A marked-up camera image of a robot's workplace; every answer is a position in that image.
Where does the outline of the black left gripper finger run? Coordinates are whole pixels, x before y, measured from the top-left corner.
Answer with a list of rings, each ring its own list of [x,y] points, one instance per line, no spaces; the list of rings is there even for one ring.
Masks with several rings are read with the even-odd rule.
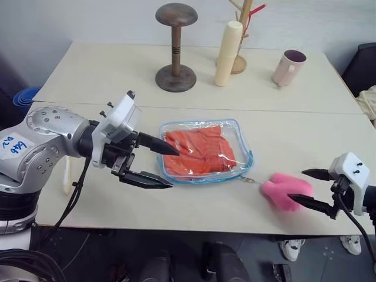
[[[173,187],[168,180],[148,172],[132,172],[124,170],[118,173],[119,181],[143,189],[167,189]]]
[[[151,151],[161,155],[178,156],[180,154],[179,151],[171,144],[142,132],[138,133],[137,145],[147,147]]]

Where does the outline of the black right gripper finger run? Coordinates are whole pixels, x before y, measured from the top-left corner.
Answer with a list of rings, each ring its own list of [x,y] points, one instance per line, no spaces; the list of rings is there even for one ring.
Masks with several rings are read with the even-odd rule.
[[[335,207],[330,206],[328,203],[318,201],[313,197],[303,194],[288,194],[288,197],[308,209],[324,213],[331,219],[335,218]]]
[[[331,175],[326,169],[307,169],[301,172],[304,175],[324,181],[331,181]]]

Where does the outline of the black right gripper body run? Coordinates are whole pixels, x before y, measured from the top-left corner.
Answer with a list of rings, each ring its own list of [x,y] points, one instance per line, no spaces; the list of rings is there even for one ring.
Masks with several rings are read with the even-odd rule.
[[[350,181],[343,174],[330,176],[330,179],[334,181],[331,186],[334,203],[330,218],[336,219],[340,210],[353,211],[354,191],[350,188]]]

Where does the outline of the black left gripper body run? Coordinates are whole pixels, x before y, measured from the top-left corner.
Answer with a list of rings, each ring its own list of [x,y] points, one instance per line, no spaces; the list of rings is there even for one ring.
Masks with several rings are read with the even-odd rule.
[[[111,169],[111,174],[117,176],[120,182],[140,182],[140,175],[130,170],[135,158],[133,149],[137,147],[137,136],[138,132],[132,132],[117,143],[105,144],[102,163]]]

